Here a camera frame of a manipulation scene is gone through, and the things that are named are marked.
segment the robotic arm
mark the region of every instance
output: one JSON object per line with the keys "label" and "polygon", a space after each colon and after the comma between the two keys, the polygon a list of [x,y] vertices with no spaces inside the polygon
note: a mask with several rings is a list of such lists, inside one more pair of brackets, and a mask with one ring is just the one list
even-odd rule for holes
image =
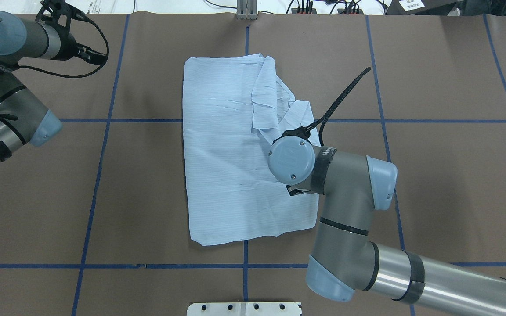
{"label": "robotic arm", "polygon": [[358,289],[456,315],[506,316],[506,279],[369,241],[373,214],[389,208],[398,170],[369,156],[311,146],[313,127],[284,132],[268,158],[290,195],[326,196],[307,266],[313,292],[348,302]]}
{"label": "robotic arm", "polygon": [[[41,4],[34,21],[0,11],[0,162],[10,158],[13,152],[28,142],[41,146],[62,129],[60,120],[11,74],[12,71],[29,68],[66,78],[82,78],[100,70],[108,58],[104,34],[83,12],[64,0],[44,0]],[[66,25],[58,23],[62,16]],[[89,22],[97,28],[105,41],[106,54],[76,42],[70,34],[72,19]],[[52,60],[78,57],[99,67],[89,74],[66,76],[31,66],[19,66],[19,60],[24,57]]]}

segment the gray robot arm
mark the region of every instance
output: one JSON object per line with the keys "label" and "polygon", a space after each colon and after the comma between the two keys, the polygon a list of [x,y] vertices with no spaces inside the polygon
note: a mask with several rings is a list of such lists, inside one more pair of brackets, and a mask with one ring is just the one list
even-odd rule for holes
{"label": "gray robot arm", "polygon": [[[108,58],[108,43],[104,35],[107,54],[78,44],[70,34],[72,19],[96,26],[85,14],[64,0],[45,0],[42,6],[35,21],[0,11],[0,162],[28,142],[41,146],[62,129],[62,123],[51,110],[11,74],[20,68],[19,60],[25,57],[53,60],[79,57],[99,65],[90,72],[93,74],[104,66]],[[67,17],[66,25],[58,23],[60,16]],[[90,74],[66,77],[81,78]]]}
{"label": "gray robot arm", "polygon": [[506,280],[368,240],[373,213],[390,206],[396,167],[297,136],[273,143],[269,168],[295,192],[325,194],[307,284],[340,302],[355,289],[462,316],[506,316]]}

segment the folded cloth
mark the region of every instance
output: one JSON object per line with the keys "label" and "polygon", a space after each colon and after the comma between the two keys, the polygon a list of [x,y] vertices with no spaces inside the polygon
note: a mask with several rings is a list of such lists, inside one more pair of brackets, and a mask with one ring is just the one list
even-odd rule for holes
{"label": "folded cloth", "polygon": [[[191,239],[203,246],[315,226],[318,195],[289,196],[267,165],[273,140],[314,121],[261,54],[190,58],[183,140]],[[317,131],[309,141],[319,146]]]}

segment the light blue towel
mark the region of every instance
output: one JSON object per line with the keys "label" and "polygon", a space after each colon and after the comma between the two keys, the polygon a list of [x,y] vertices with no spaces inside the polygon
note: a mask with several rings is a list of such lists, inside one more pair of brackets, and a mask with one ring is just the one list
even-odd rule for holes
{"label": "light blue towel", "polygon": [[[314,121],[261,54],[190,58],[183,140],[191,239],[204,246],[315,225],[318,195],[289,196],[267,165],[273,140]],[[317,131],[310,142],[319,146]]]}

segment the metal bracket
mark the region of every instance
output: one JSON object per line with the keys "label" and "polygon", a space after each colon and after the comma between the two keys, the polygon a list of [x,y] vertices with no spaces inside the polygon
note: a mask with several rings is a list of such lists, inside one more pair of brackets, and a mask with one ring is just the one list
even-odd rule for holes
{"label": "metal bracket", "polygon": [[257,20],[257,0],[237,0],[238,20]]}

